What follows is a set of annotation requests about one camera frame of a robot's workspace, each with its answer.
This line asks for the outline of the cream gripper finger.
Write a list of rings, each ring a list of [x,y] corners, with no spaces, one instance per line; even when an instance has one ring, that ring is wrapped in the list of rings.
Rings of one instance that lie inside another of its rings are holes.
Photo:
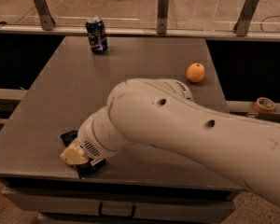
[[[80,165],[89,161],[89,158],[78,142],[72,142],[60,155],[68,165]]]

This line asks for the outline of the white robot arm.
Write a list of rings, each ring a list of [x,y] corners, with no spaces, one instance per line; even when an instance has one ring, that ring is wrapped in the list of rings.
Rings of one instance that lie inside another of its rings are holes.
[[[198,105],[176,79],[134,78],[109,93],[61,157],[102,161],[134,144],[187,157],[280,207],[280,123]]]

